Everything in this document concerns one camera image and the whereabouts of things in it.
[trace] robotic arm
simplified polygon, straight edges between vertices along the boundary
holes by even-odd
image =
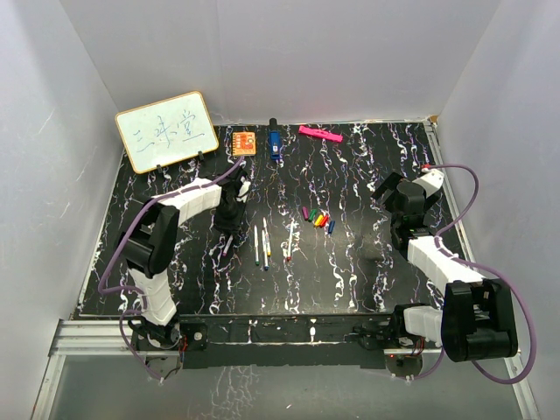
[[[510,289],[500,279],[453,261],[454,255],[424,224],[426,212],[439,199],[444,174],[428,170],[409,181],[392,173],[373,194],[391,212],[391,239],[444,294],[442,311],[424,304],[398,305],[391,319],[393,338],[415,336],[443,345],[453,361],[511,357],[517,333]]]
[[[208,179],[197,178],[183,188],[209,183]],[[127,270],[147,302],[142,317],[136,319],[140,324],[131,320],[129,326],[154,347],[173,346],[179,339],[177,309],[167,275],[179,226],[197,214],[216,208],[213,226],[225,235],[237,235],[250,185],[247,173],[239,167],[218,184],[162,199],[149,209],[126,241],[122,255]],[[144,205],[138,201],[132,203],[137,207]]]

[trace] black marble table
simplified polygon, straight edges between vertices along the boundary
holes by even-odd
[[[322,124],[343,135],[342,143],[298,134],[298,126],[282,126],[282,160],[270,160],[267,126],[216,127],[220,148],[206,156],[136,175],[124,156],[104,221],[94,267],[75,318],[114,317],[138,307],[135,294],[101,297],[97,284],[116,239],[134,214],[132,198],[165,193],[203,174],[225,170],[234,131],[254,131],[257,154],[246,157],[253,182],[239,238],[227,256],[227,238],[212,228],[205,212],[180,227],[176,255],[169,268],[171,292],[180,314],[286,314],[390,312],[399,303],[425,302],[435,307],[441,296],[435,286],[396,252],[390,243],[389,215],[371,199],[375,185],[391,172],[416,178],[420,166],[434,163],[421,123]],[[301,207],[329,214],[332,235],[303,221]],[[272,257],[269,271],[255,265],[254,225],[266,218]],[[452,219],[445,198],[427,216],[432,228]],[[291,221],[296,222],[293,257],[284,258]],[[461,254],[453,229],[444,237]],[[109,285],[133,284],[124,264],[114,268]]]

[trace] white pen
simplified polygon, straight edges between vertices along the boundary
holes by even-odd
[[[264,233],[264,229],[262,230],[262,243],[264,244],[266,242],[266,235]],[[264,270],[268,270],[269,269],[269,258],[266,255],[266,246],[262,245],[262,254],[264,255]]]
[[[226,246],[224,247],[224,250],[221,251],[221,256],[226,256],[228,254],[229,251],[229,247],[231,246],[231,242],[234,241],[234,236],[231,234],[229,236],[229,239],[227,240]]]
[[[266,228],[266,219],[262,218],[262,224],[264,225],[264,233],[266,237],[266,245],[263,246],[266,247],[265,249],[266,249],[267,256],[271,256],[272,251],[270,250],[270,236],[269,236],[269,230]]]
[[[291,237],[293,235],[294,235],[294,220],[292,220],[290,224],[290,239],[288,240],[288,256],[286,257],[288,261],[291,260]]]
[[[255,225],[255,265],[259,265],[259,229]]]

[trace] gray floor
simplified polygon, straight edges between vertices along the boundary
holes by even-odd
[[[430,365],[433,354],[424,356]],[[506,377],[502,360],[485,363]],[[51,419],[520,419],[511,386],[444,360],[407,385],[358,367],[220,367],[163,386],[131,357],[66,358]]]

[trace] whiteboard frame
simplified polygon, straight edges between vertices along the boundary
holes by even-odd
[[[189,92],[187,94],[178,94],[177,96],[173,96],[172,98],[167,98],[167,99],[163,99],[162,101],[157,101],[157,102],[152,102],[149,103],[147,105],[143,105],[142,107],[137,107],[137,108],[133,108],[133,109],[127,109],[126,111],[121,111],[119,113],[117,113],[115,115],[115,124],[117,129],[119,130],[119,135],[121,136],[121,140],[122,140],[122,144],[124,144],[124,149],[126,150],[126,154],[129,157],[130,160],[130,164],[132,165],[132,170],[137,173],[137,174],[142,174],[142,173],[146,173],[146,172],[151,172],[151,171],[155,171],[158,167],[154,166],[153,168],[149,168],[146,169],[145,171],[137,171],[137,168],[134,166],[134,161],[130,158],[130,151],[129,151],[129,146],[126,144],[126,142],[124,141],[124,136],[123,136],[123,132],[121,131],[121,127],[119,126],[119,122],[118,122],[118,117],[122,114],[127,114],[129,112],[134,112],[134,111],[138,111],[139,109],[142,108],[147,108],[147,107],[151,107],[152,105],[158,105],[159,103],[162,102],[168,102],[168,101],[173,101],[175,99],[178,98],[182,98],[183,96],[188,96],[188,95],[199,95],[200,96],[200,100],[202,101],[202,106],[204,107],[204,110],[206,111],[206,116],[208,117],[208,121],[210,122],[210,125],[212,126],[212,133],[213,133],[213,138],[216,140],[216,147],[214,147],[213,149],[207,149],[207,150],[201,150],[202,153],[208,153],[210,151],[217,151],[218,148],[220,147],[220,139],[218,138],[218,136],[216,136],[216,130],[214,129],[214,124],[212,123],[212,119],[210,118],[210,114],[208,114],[208,109],[207,109],[207,105],[204,102],[204,97],[202,96],[202,93],[199,92],[198,90],[193,90],[192,92]],[[187,157],[183,157],[181,159],[178,160],[174,160],[172,162],[166,163],[166,164],[161,164],[161,167],[164,166],[169,166],[169,165],[173,165],[176,164],[177,162],[183,162],[184,160],[190,159],[190,158],[195,158],[197,157],[198,154],[193,154],[191,156],[187,156]]]

